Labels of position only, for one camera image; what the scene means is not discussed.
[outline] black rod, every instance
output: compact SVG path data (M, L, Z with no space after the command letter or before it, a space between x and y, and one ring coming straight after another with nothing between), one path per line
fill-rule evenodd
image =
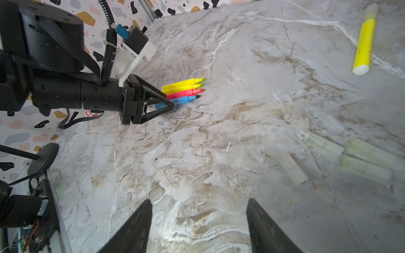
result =
M33 153L28 153L19 149L13 149L7 146L3 146L0 145L0 151L5 152L5 153L9 153L12 155L17 155L17 156L21 156L21 157L25 157L28 159L33 159L33 160L37 160L39 158L39 155L33 154Z

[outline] screw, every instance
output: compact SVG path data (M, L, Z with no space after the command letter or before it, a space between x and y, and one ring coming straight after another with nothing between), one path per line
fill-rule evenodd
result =
M43 236L38 236L37 238L35 238L35 243L41 243L43 238Z

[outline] black circular base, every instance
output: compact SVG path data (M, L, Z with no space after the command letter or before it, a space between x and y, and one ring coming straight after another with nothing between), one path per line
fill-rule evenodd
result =
M37 153L39 158L37 160L32 160L30 166L28 167L28 176L35 174L39 171L45 173L45 171L51 166L56 158L59 151L59 144L48 143Z

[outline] pink highlighter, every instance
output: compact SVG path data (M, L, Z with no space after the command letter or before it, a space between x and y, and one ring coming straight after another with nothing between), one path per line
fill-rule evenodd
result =
M200 92L203 92L203 91L204 91L204 89L188 89L188 90L185 90L185 91L179 91L179 92L176 92L176 93L167 94L166 98L168 100L171 100L171 99L181 98L181 97L185 97L185 96L193 96L193 95L195 95L197 93L200 93Z

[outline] black cable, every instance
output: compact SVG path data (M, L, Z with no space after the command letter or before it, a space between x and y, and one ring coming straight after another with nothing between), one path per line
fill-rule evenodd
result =
M113 69L115 52L117 50L117 33L114 28L107 29L106 41L114 46L107 44L105 45L104 59L101 67L101 81L107 83L110 80L111 71Z
M2 253L11 253L9 246L9 232L6 228L1 229L1 248Z
M108 26L111 27L111 24L114 23L113 13L110 10L110 6L106 0L98 0L101 5L102 10L104 11L105 17L107 18Z
M115 58L115 51L117 50L117 33L114 28L111 27L114 23L114 17L108 6L106 0L98 0L101 8L104 11L105 17L107 18L107 23L109 29L107 29L105 40L110 43L105 46L104 59L101 67L101 81L107 83L110 79L111 70L113 69L113 63Z
M34 192L34 188L32 187L32 178L30 178L30 180L28 181L28 188L30 189L30 194L32 194Z
M40 171L38 171L37 173L34 173L34 174L32 174L32 175L23 177L23 178L21 178L21 179L18 179L18 180L14 181L14 182L9 183L9 186L16 185L16 184L18 184L18 183L21 183L22 181L25 181L25 180L27 180L27 179L31 179L31 178L36 177L36 176L40 176L40 175L42 175L43 173L44 173L44 172L40 170Z
M93 119L98 119L98 118L100 118L100 117L104 114L104 111L103 111L100 115L97 115L97 116L83 117L83 118L79 118L79 119L74 119L74 120L72 120L72 121L69 121L69 123L66 123L66 122L68 121L69 117L70 117L69 109L66 108L66 111L67 111L67 115L68 115L68 116L67 116L64 120L62 120L62 122L59 123L58 127L59 127L60 129L67 129L67 128L71 127L72 125L77 124L77 123L79 123L79 122L84 122L84 121L90 121L90 120L93 120Z

